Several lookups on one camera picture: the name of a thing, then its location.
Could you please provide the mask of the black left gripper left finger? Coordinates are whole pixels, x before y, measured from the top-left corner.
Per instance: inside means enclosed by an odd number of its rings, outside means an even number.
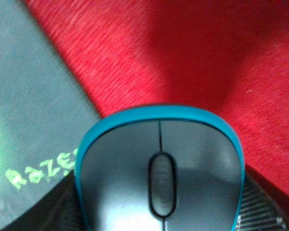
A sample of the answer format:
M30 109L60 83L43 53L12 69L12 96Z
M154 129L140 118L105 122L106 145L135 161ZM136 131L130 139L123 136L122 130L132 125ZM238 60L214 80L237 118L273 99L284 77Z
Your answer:
M3 231L83 231L74 178L64 178Z

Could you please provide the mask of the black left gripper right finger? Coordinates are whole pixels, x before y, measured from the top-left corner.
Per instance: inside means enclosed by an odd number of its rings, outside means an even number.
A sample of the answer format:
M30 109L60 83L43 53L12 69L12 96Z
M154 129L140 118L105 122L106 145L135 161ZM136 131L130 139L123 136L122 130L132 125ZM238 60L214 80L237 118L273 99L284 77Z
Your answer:
M289 195L246 166L237 231L289 231Z

